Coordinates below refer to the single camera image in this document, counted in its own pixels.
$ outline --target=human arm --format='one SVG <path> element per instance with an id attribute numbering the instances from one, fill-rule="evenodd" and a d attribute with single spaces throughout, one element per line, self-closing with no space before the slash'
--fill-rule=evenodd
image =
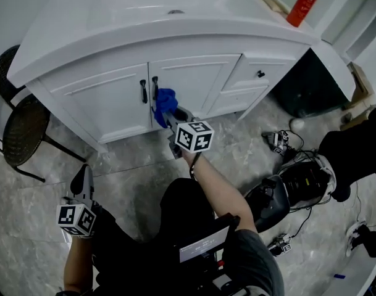
<path id="1" fill-rule="evenodd" d="M 64 289 L 82 294 L 92 285 L 92 240 L 74 236 L 64 267 Z"/>
<path id="2" fill-rule="evenodd" d="M 182 154 L 191 166 L 194 154 L 186 151 Z M 247 201 L 202 155 L 194 165 L 194 176 L 218 216 L 227 213 L 239 216 L 240 223 L 236 230 L 248 229 L 257 233 L 254 217 Z"/>

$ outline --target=white sneaker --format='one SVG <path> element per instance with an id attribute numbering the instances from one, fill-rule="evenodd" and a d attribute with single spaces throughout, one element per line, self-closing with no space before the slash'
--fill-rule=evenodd
<path id="1" fill-rule="evenodd" d="M 354 233 L 356 233 L 357 229 L 363 225 L 366 225 L 366 221 L 358 221 L 357 223 L 354 223 L 350 228 L 348 228 L 346 237 L 350 238 Z"/>
<path id="2" fill-rule="evenodd" d="M 348 246 L 347 246 L 347 251 L 346 251 L 346 257 L 349 258 L 354 250 L 353 248 L 353 241 L 354 239 L 358 238 L 359 235 L 354 232 L 348 239 Z"/>

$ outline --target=white ball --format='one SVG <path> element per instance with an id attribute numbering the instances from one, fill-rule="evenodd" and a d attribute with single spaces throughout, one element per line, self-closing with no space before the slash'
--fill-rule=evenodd
<path id="1" fill-rule="evenodd" d="M 295 133 L 304 127 L 304 120 L 301 118 L 294 118 L 289 122 L 289 127 Z"/>

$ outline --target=black chair leg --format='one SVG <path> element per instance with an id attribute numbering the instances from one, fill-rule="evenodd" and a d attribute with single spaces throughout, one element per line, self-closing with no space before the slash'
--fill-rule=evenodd
<path id="1" fill-rule="evenodd" d="M 71 157 L 74 157 L 74 158 L 78 159 L 79 161 L 82 161 L 83 163 L 86 162 L 85 158 L 80 157 L 75 152 L 72 152 L 70 149 L 67 149 L 66 147 L 60 145 L 57 141 L 54 141 L 48 135 L 45 135 L 43 140 L 46 141 L 48 144 L 60 149 L 61 151 L 64 151 L 67 155 L 70 155 Z"/>
<path id="2" fill-rule="evenodd" d="M 22 171 L 21 169 L 19 169 L 17 166 L 13 166 L 12 169 L 14 169 L 16 172 L 20 173 L 21 175 L 25 175 L 25 176 L 29 176 L 33 179 L 36 179 L 38 181 L 41 181 L 42 183 L 45 183 L 45 179 L 43 178 L 40 178 L 39 176 L 37 175 L 33 175 L 29 172 L 26 172 L 26 171 Z"/>

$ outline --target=wicker chair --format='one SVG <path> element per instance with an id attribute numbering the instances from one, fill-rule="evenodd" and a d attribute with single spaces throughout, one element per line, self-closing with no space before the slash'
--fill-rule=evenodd
<path id="1" fill-rule="evenodd" d="M 19 46 L 14 46 L 0 56 L 0 96 L 12 109 L 0 140 L 2 142 L 0 152 L 16 172 L 45 182 L 45 179 L 18 168 L 31 158 L 41 141 L 46 141 L 79 161 L 86 162 L 86 160 L 46 135 L 51 113 L 34 95 L 26 96 L 16 106 L 12 104 L 11 100 L 16 94 L 26 88 L 25 86 L 15 88 L 7 79 L 8 69 L 18 48 Z"/>

